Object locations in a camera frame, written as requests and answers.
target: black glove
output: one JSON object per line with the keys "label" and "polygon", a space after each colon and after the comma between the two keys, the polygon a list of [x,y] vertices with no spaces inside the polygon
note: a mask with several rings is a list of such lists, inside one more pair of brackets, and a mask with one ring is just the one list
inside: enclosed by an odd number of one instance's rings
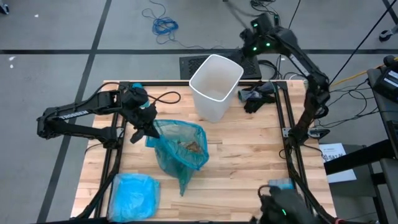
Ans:
{"label": "black glove", "polygon": [[240,90],[238,96],[242,102],[246,101],[245,112],[255,113],[264,103],[275,103],[275,98],[270,96],[274,91],[273,83],[258,81],[253,86]]}
{"label": "black glove", "polygon": [[248,99],[244,105],[244,110],[247,113],[255,113],[264,103],[275,103],[274,97],[269,95],[261,95],[259,99]]}

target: black cable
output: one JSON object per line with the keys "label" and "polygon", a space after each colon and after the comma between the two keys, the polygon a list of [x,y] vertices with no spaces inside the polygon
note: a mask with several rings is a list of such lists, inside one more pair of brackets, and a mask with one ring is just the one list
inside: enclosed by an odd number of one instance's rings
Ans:
{"label": "black cable", "polygon": [[[353,96],[351,92],[356,92],[356,93],[361,94],[361,95],[362,95],[362,98],[358,98],[358,97],[356,97],[356,96]],[[358,91],[358,90],[349,90],[349,91],[348,91],[348,94],[350,95],[350,97],[352,97],[352,98],[354,98],[354,99],[357,99],[357,100],[370,100],[370,99],[374,99],[374,96],[372,96],[372,97],[365,97],[365,96],[364,96],[360,91]]]}
{"label": "black cable", "polygon": [[[308,145],[306,145],[306,144],[303,144],[303,146],[309,147],[309,148],[311,148],[311,149],[315,149],[315,150],[321,152],[321,156],[323,156],[323,152],[322,152],[320,149],[315,148],[315,147],[312,147],[312,146],[308,146]],[[291,149],[291,148],[288,148],[288,149],[286,149],[286,150],[287,150],[287,153],[288,153],[289,155],[292,155],[292,149]],[[280,157],[281,159],[286,159],[286,158],[282,157],[282,155],[281,155],[281,153],[282,153],[283,151],[285,151],[285,149],[281,149],[281,150],[279,151],[279,153],[278,153],[278,154],[279,154],[279,157]]]}
{"label": "black cable", "polygon": [[258,188],[257,195],[259,196],[259,198],[261,198],[261,189],[263,189],[264,187],[270,187],[270,186],[268,184],[265,184]]}
{"label": "black cable", "polygon": [[260,65],[268,66],[274,70],[274,74],[270,77],[270,80],[277,80],[279,78],[279,75],[282,76],[282,74],[280,74],[276,65],[274,65],[272,62],[270,62],[268,60],[259,60],[258,63]]}
{"label": "black cable", "polygon": [[373,109],[371,112],[368,112],[368,113],[365,113],[365,114],[361,114],[361,115],[354,116],[353,118],[342,119],[342,120],[334,121],[334,122],[331,122],[331,123],[328,123],[328,124],[321,124],[321,123],[320,123],[318,126],[321,126],[321,127],[323,127],[323,128],[334,128],[334,127],[336,127],[336,126],[338,126],[338,125],[341,125],[341,124],[343,124],[343,123],[345,123],[345,122],[347,122],[347,121],[356,120],[356,119],[362,118],[362,117],[364,117],[364,116],[371,115],[371,114],[375,114],[375,113],[398,113],[398,111],[375,111],[375,110],[377,110],[377,108]]}
{"label": "black cable", "polygon": [[248,12],[243,11],[242,9],[238,8],[235,6],[235,4],[233,4],[231,1],[227,1],[225,2],[226,5],[228,6],[228,9],[232,12],[232,11],[238,11],[240,14],[244,15],[244,16],[249,16],[249,17],[259,17],[260,15],[254,15],[254,14],[250,14]]}
{"label": "black cable", "polygon": [[232,15],[235,17],[235,19],[241,23],[241,25],[245,29],[249,29],[249,27],[246,25],[246,23],[243,22],[243,20],[237,15],[236,11],[242,13],[240,9],[238,9],[234,4],[232,4],[230,1],[226,2],[226,5],[228,6],[229,11],[232,13]]}
{"label": "black cable", "polygon": [[365,84],[367,81],[368,81],[368,79],[366,79],[365,81],[361,82],[361,83],[358,84],[358,85],[346,86],[346,87],[343,87],[343,88],[340,88],[340,89],[337,89],[337,90],[333,90],[333,91],[331,91],[330,93],[333,93],[334,91],[344,90],[345,88],[351,88],[351,87],[356,87],[354,90],[357,90],[357,88],[358,88],[359,86]]}
{"label": "black cable", "polygon": [[293,23],[294,17],[296,16],[296,13],[297,13],[297,10],[299,9],[300,3],[301,3],[301,0],[298,0],[296,10],[294,11],[293,16],[292,16],[292,19],[290,20],[290,24],[289,24],[289,26],[288,26],[288,29],[290,29],[290,26],[291,26],[292,23]]}
{"label": "black cable", "polygon": [[250,0],[250,6],[256,11],[267,12],[272,16],[279,16],[278,12],[274,8],[271,7],[274,11],[271,11],[268,9],[268,7],[270,7],[269,4],[271,4],[273,2],[275,2],[275,0],[273,0],[273,1]]}
{"label": "black cable", "polygon": [[[347,87],[344,87],[344,88],[341,88],[341,89],[338,89],[338,90],[333,90],[333,91],[331,91],[330,93],[333,93],[333,92],[336,92],[336,91],[338,91],[338,92],[348,92],[348,91],[351,91],[351,90],[343,90],[343,89],[345,89],[345,88],[348,88],[348,87],[356,87],[356,86],[347,86]],[[371,87],[367,87],[367,88],[360,88],[360,89],[355,89],[355,90],[357,90],[357,91],[359,91],[359,90],[371,90],[372,88]]]}
{"label": "black cable", "polygon": [[[368,99],[371,99],[371,98],[366,98],[362,93],[360,93],[360,92],[358,91],[358,90],[359,90],[358,88],[359,88],[361,85],[365,84],[365,83],[366,83],[366,80],[363,81],[362,83],[356,85],[355,88],[352,89],[352,90],[342,90],[342,89],[348,88],[348,87],[354,87],[354,86],[347,86],[347,87],[344,87],[344,88],[341,88],[341,89],[338,89],[338,90],[333,90],[333,91],[331,91],[330,93],[334,93],[334,92],[345,92],[345,93],[342,94],[342,95],[341,95],[339,98],[337,98],[335,101],[333,101],[332,103],[330,103],[327,107],[330,107],[331,105],[333,105],[334,103],[336,103],[338,100],[342,99],[342,97],[344,97],[344,96],[347,95],[347,94],[349,94],[351,97],[353,97],[354,99],[357,99],[357,100],[365,100],[365,101],[366,101],[366,100],[368,100]],[[357,97],[353,96],[353,95],[351,94],[352,91],[355,91],[355,92],[361,94],[363,98],[357,98]]]}
{"label": "black cable", "polygon": [[360,115],[361,113],[363,113],[363,111],[366,110],[366,108],[368,107],[368,101],[367,101],[366,97],[365,97],[360,91],[351,90],[351,91],[348,92],[348,94],[349,94],[350,96],[351,96],[351,92],[352,92],[352,91],[355,91],[356,93],[359,93],[359,94],[363,97],[363,99],[361,99],[361,100],[365,100],[365,106],[364,106],[364,108],[361,110],[361,112],[359,112],[357,115],[355,115],[355,116],[358,116],[358,115]]}
{"label": "black cable", "polygon": [[306,144],[303,144],[303,146],[309,147],[309,148],[311,148],[311,149],[315,149],[316,151],[321,152],[321,156],[323,157],[323,152],[322,152],[322,150],[320,150],[319,148],[317,148],[317,147],[312,147],[312,146],[309,146],[309,145],[306,145]]}
{"label": "black cable", "polygon": [[397,2],[397,0],[394,0],[391,5],[387,8],[387,10],[383,13],[383,15],[381,15],[380,19],[376,22],[376,24],[372,27],[372,29],[368,32],[368,34],[366,35],[366,37],[361,41],[361,43],[357,46],[357,48],[353,51],[353,53],[349,56],[349,58],[347,59],[346,63],[344,63],[344,65],[342,66],[342,68],[338,71],[338,73],[335,75],[335,77],[331,80],[331,82],[329,83],[329,85],[331,85],[337,78],[337,76],[341,73],[341,71],[343,71],[343,69],[345,68],[345,66],[348,64],[348,62],[351,60],[351,58],[354,56],[354,54],[358,51],[358,49],[363,45],[363,43],[365,43],[365,40],[371,35],[371,33],[373,32],[373,30],[377,27],[377,25],[379,25],[379,23],[381,22],[381,20],[384,18],[384,16],[390,11],[390,9],[392,8],[392,6]]}
{"label": "black cable", "polygon": [[[108,84],[108,83],[121,85],[121,86],[123,86],[125,89],[129,90],[130,92],[132,92],[132,93],[134,93],[134,94],[135,94],[135,93],[138,93],[138,92],[134,91],[133,89],[129,88],[128,86],[123,85],[123,84],[120,84],[120,83],[118,83],[118,82],[107,82],[107,83],[104,83],[104,84]],[[178,96],[178,99],[177,99],[176,101],[168,102],[168,101],[163,101],[163,100],[161,100],[161,98],[162,98],[163,96],[168,95],[168,94],[171,94],[171,93],[175,93],[175,94]],[[154,97],[154,96],[151,96],[151,95],[149,95],[149,94],[142,94],[142,93],[138,93],[138,94],[146,95],[146,96],[148,96],[149,98],[154,99],[154,102],[153,102],[153,103],[155,103],[156,101],[159,101],[159,102],[165,103],[165,104],[176,104],[176,103],[178,103],[178,102],[181,100],[181,94],[178,93],[178,92],[176,92],[176,91],[168,91],[167,93],[161,94],[158,98],[156,98],[156,97]]]}
{"label": "black cable", "polygon": [[92,145],[92,146],[88,147],[88,148],[86,149],[86,151],[85,151],[85,154],[86,154],[90,149],[92,149],[92,148],[94,148],[94,147],[96,147],[96,146],[99,146],[99,145],[102,145],[102,143],[98,143],[98,144],[95,144],[95,145]]}
{"label": "black cable", "polygon": [[[294,17],[296,16],[296,13],[297,13],[297,10],[299,9],[300,3],[301,3],[301,0],[298,0],[298,3],[297,3],[297,6],[296,6],[296,9],[295,9],[295,11],[294,11],[294,13],[293,13],[292,19],[290,20],[290,23],[289,23],[288,29],[290,29],[290,27],[292,26],[292,23],[293,23]],[[281,54],[279,55],[279,57],[278,57],[278,59],[277,59],[277,60],[279,61],[279,67],[278,67],[278,71],[280,71],[280,61],[282,60],[282,55],[281,55]]]}
{"label": "black cable", "polygon": [[[121,136],[123,135],[123,133],[124,133],[125,130],[126,130],[126,129],[124,128],[124,129],[120,132],[120,134],[119,134],[119,136],[118,136],[118,139],[121,138]],[[98,143],[98,144],[94,144],[94,145],[88,147],[88,148],[86,149],[86,151],[85,151],[85,154],[86,154],[91,148],[94,148],[94,147],[99,146],[99,145],[102,145],[102,144],[103,144],[103,143]]]}

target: blue plastic bag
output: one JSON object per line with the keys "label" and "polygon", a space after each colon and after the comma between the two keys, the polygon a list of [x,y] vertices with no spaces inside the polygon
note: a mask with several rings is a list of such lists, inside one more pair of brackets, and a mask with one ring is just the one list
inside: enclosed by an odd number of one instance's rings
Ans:
{"label": "blue plastic bag", "polygon": [[131,222],[155,215],[159,182],[145,174],[118,174],[113,180],[108,220]]}
{"label": "blue plastic bag", "polygon": [[206,132],[197,124],[176,120],[155,120],[160,138],[147,137],[146,146],[154,147],[159,167],[180,184],[184,195],[193,173],[209,160]]}

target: gray floor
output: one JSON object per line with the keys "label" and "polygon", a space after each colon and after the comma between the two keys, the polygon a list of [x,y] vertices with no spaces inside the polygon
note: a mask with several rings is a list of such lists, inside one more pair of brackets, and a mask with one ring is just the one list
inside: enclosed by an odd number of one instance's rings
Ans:
{"label": "gray floor", "polygon": [[[97,31],[106,0],[7,0],[11,13],[0,15],[1,50],[89,50]],[[242,44],[239,22],[228,12],[221,0],[157,0],[167,8],[166,16],[176,20],[180,28],[177,39],[185,45],[211,48],[222,45],[236,48]],[[253,12],[249,0],[235,0],[237,6]],[[276,0],[272,7],[280,14],[282,25],[288,26],[296,1]],[[182,49],[177,43],[158,45],[151,31],[152,21],[141,16],[151,7],[156,15],[162,11],[146,0],[117,0],[111,2],[99,49]],[[386,10],[382,0],[303,0],[292,30],[303,49],[355,49],[368,30]],[[245,22],[250,17],[243,17]],[[387,15],[361,49],[397,49],[398,35],[385,43],[378,41],[379,33],[394,25]],[[36,122],[49,106],[72,102],[78,91],[88,55],[11,55],[0,53],[0,222],[36,222],[52,169],[60,150],[62,138],[45,141],[35,134]],[[103,80],[170,80],[179,79],[178,58],[184,55],[97,55],[84,92],[87,98]],[[278,55],[260,55],[261,59],[276,61]],[[339,79],[354,75],[382,63],[384,54],[355,55]],[[345,60],[346,54],[309,55],[330,77]],[[261,68],[263,78],[272,72]],[[281,72],[294,72],[288,60],[282,61]],[[355,85],[365,76],[341,84]],[[339,97],[333,93],[332,100]],[[364,102],[346,97],[331,106],[323,123],[345,119],[360,112]],[[375,107],[368,101],[367,111]],[[77,123],[90,125],[92,117],[79,118]],[[380,116],[374,114],[350,121],[331,129],[324,142],[372,144],[386,138]],[[47,221],[69,217],[84,158],[87,140],[72,138]],[[336,211],[342,218],[374,212],[368,198],[334,195]],[[391,215],[391,223],[397,222]],[[375,219],[375,214],[355,220]]]}

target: black stand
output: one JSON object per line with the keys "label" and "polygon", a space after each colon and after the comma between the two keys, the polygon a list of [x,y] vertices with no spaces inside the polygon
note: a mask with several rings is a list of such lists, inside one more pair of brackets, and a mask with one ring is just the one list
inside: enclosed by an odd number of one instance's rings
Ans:
{"label": "black stand", "polygon": [[326,174],[329,175],[352,169],[354,167],[371,164],[372,162],[380,161],[383,158],[393,158],[394,156],[391,142],[386,139],[356,152],[328,161],[324,163],[324,165]]}

